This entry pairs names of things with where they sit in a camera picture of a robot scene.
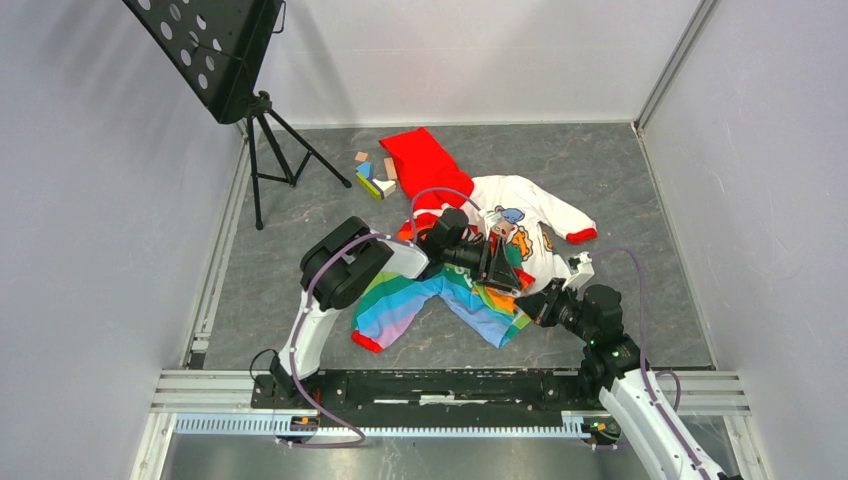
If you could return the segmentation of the rainbow and white kids jacket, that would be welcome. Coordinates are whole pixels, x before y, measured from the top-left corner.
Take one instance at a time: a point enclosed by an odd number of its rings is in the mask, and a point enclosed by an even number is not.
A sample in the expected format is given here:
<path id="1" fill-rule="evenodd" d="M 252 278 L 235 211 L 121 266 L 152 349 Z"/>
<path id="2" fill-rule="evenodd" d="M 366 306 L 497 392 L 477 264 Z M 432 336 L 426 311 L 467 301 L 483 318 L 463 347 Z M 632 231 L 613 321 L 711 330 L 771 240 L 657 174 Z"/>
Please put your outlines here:
<path id="1" fill-rule="evenodd" d="M 413 205 L 413 218 L 400 227 L 398 238 L 423 238 L 439 216 L 453 207 L 466 213 L 469 234 L 480 239 L 490 232 L 484 217 L 491 214 L 494 224 L 505 230 L 510 264 L 522 272 L 524 296 L 570 274 L 549 231 L 571 244 L 597 236 L 596 223 L 586 213 L 525 177 L 469 176 L 424 128 L 385 137 L 380 144 L 393 160 L 399 187 Z M 433 297 L 496 348 L 505 346 L 530 322 L 513 295 L 482 286 L 469 269 L 447 264 L 424 280 L 379 274 L 356 306 L 352 341 L 371 352 L 382 352 L 406 332 Z"/>

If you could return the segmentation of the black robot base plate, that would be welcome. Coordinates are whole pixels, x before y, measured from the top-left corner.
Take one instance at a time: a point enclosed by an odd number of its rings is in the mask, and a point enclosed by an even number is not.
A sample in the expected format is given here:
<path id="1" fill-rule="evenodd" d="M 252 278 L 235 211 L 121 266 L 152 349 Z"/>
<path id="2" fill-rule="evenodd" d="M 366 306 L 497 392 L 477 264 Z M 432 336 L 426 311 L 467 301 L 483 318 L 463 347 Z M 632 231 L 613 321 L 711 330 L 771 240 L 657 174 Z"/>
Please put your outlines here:
<path id="1" fill-rule="evenodd" d="M 319 427 L 555 427 L 565 411 L 595 412 L 579 370 L 320 370 L 287 391 L 270 373 L 253 380 L 256 411 L 292 411 L 298 430 Z"/>

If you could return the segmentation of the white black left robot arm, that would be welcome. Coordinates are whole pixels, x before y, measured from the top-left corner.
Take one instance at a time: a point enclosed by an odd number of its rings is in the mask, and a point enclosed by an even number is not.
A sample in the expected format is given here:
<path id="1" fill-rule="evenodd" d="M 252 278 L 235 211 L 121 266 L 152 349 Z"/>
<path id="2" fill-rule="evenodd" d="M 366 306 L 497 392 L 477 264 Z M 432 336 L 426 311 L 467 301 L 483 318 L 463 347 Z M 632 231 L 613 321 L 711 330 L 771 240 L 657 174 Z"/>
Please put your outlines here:
<path id="1" fill-rule="evenodd" d="M 371 286 L 375 281 L 391 283 L 393 293 L 399 293 L 440 277 L 452 266 L 467 271 L 463 283 L 469 289 L 491 288 L 514 297 L 533 283 L 533 277 L 511 261 L 501 236 L 469 236 L 469 227 L 463 211 L 449 208 L 407 241 L 376 232 L 352 216 L 314 245 L 300 263 L 298 317 L 269 368 L 278 397 L 295 408 L 312 399 L 310 376 L 319 369 L 332 325 L 354 302 L 379 302 Z"/>

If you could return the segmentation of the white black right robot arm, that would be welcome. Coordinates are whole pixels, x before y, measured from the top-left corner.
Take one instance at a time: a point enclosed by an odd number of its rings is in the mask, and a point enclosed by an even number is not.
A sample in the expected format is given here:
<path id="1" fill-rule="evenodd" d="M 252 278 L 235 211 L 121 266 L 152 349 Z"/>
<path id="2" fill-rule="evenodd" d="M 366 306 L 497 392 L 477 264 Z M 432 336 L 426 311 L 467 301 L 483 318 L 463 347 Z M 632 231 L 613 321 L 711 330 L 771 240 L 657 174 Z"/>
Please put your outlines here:
<path id="1" fill-rule="evenodd" d="M 624 331 L 622 295 L 601 284 L 579 296 L 556 278 L 516 305 L 541 327 L 562 326 L 585 342 L 580 400 L 604 408 L 653 479 L 729 479 L 680 420 L 644 352 Z"/>

